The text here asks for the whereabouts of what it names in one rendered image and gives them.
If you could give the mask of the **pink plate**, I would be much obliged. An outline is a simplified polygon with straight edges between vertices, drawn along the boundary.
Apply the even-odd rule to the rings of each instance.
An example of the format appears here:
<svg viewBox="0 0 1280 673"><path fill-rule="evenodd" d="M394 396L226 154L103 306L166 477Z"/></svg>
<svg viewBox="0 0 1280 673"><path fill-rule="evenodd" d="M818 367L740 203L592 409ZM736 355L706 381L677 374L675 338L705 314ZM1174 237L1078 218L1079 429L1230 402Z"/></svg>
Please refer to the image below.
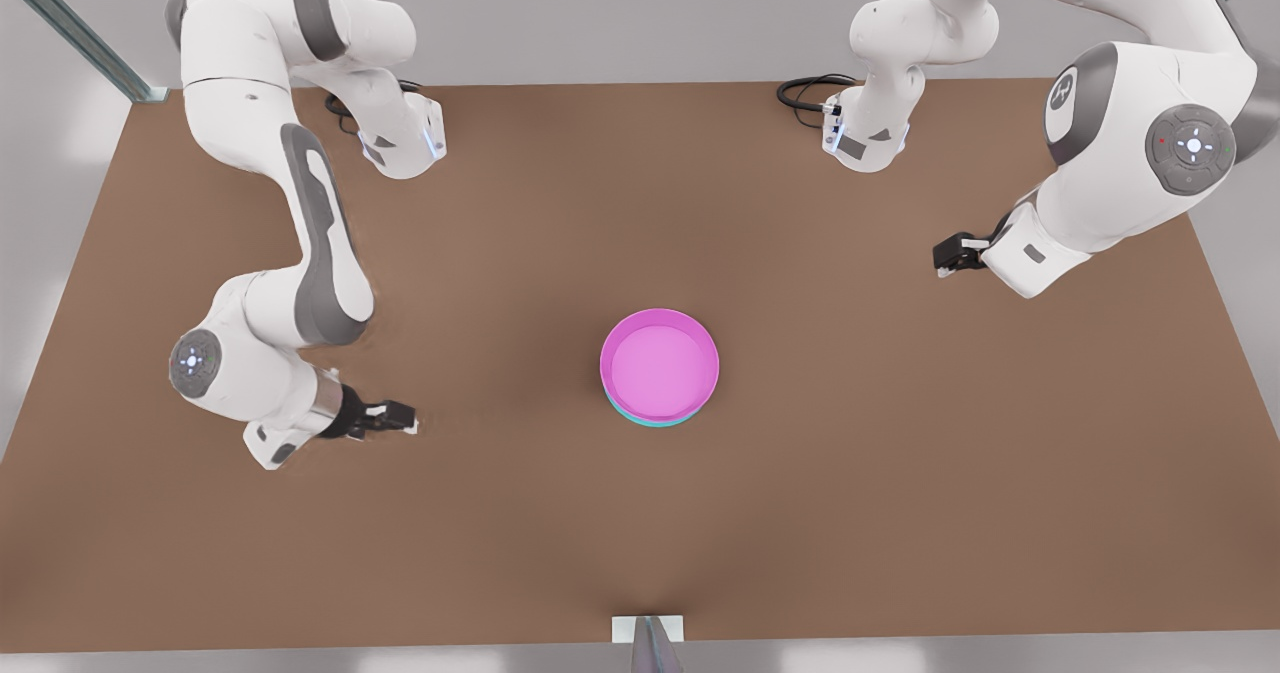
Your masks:
<svg viewBox="0 0 1280 673"><path fill-rule="evenodd" d="M721 357L707 328L680 310L639 310L617 322L603 342L603 389L627 398L644 392L716 392Z"/></svg>

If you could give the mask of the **silver frame post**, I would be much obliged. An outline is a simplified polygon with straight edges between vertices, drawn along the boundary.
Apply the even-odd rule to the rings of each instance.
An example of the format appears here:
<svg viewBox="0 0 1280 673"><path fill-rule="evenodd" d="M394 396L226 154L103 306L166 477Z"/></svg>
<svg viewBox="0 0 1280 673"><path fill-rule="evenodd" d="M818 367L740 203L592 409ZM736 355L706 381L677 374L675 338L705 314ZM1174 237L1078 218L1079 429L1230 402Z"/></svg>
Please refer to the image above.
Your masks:
<svg viewBox="0 0 1280 673"><path fill-rule="evenodd" d="M163 104L169 90L148 84L64 0L22 0L132 104Z"/></svg>
<svg viewBox="0 0 1280 673"><path fill-rule="evenodd" d="M682 615L611 618L611 641L630 645L630 673L685 673L675 647L684 633Z"/></svg>

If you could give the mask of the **blue plate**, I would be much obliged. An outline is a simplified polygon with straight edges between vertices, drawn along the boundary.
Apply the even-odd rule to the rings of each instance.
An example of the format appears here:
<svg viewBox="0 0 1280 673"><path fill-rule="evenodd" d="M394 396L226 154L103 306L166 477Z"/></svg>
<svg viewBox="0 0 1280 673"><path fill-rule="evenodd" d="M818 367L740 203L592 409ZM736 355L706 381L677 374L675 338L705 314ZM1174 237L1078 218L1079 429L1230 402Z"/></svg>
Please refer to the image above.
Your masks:
<svg viewBox="0 0 1280 673"><path fill-rule="evenodd" d="M612 408L627 421L649 429L668 429L698 415L714 392L698 392L696 395L686 392L680 395L676 392L644 392L643 395L627 398L621 392L605 389L604 394Z"/></svg>

